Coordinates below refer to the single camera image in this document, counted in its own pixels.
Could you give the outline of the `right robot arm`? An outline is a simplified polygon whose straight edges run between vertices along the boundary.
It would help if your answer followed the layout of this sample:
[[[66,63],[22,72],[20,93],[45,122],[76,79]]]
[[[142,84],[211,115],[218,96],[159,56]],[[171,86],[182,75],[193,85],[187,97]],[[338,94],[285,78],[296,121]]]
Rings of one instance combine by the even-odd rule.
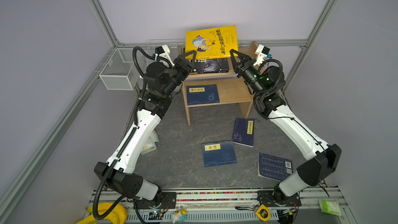
[[[235,74],[244,80],[254,96],[256,112],[276,124],[306,159],[295,172],[274,187],[273,201],[280,206],[286,205],[297,198],[300,191],[317,186],[334,173],[342,150],[336,144],[328,144],[311,131],[279,95],[278,92],[286,84],[280,61],[266,59],[258,63],[249,55],[234,49],[230,50],[230,55]]]

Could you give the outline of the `black wolf cover book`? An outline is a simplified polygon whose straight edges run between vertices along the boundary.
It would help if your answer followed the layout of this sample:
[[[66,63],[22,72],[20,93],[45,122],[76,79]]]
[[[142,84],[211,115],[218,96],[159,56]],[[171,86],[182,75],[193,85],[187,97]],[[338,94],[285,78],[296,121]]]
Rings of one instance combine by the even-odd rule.
[[[190,74],[227,73],[228,71],[229,63],[227,58],[198,59],[195,61]]]

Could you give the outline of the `blue book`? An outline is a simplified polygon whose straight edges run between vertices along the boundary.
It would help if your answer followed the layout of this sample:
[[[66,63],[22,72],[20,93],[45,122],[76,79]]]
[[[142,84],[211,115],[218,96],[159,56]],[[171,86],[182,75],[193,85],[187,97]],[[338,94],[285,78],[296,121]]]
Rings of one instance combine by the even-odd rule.
[[[232,141],[205,143],[202,145],[202,154],[206,168],[237,163]]]

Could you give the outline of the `yellow folder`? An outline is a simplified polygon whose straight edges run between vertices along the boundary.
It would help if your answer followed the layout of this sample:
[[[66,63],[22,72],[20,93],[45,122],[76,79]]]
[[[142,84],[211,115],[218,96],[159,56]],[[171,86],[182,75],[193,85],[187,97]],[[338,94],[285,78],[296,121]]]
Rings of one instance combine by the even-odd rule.
[[[185,52],[196,51],[196,59],[230,58],[232,49],[238,51],[236,26],[186,33]]]

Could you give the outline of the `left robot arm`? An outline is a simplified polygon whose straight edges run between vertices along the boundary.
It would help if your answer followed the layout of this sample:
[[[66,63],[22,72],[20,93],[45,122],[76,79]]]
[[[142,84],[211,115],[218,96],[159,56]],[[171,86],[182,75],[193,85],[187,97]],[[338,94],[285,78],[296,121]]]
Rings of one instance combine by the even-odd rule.
[[[108,160],[98,162],[94,168],[101,180],[92,206],[95,220],[103,220],[124,198],[145,199],[155,206],[161,205],[161,187],[134,171],[147,140],[171,105],[172,92],[190,75],[196,56],[193,50],[171,60],[166,46],[156,48],[153,56],[139,46],[133,48],[132,59],[143,80],[143,88],[133,107],[129,131]],[[101,211],[99,200],[105,187],[118,192],[120,197],[107,210]]]

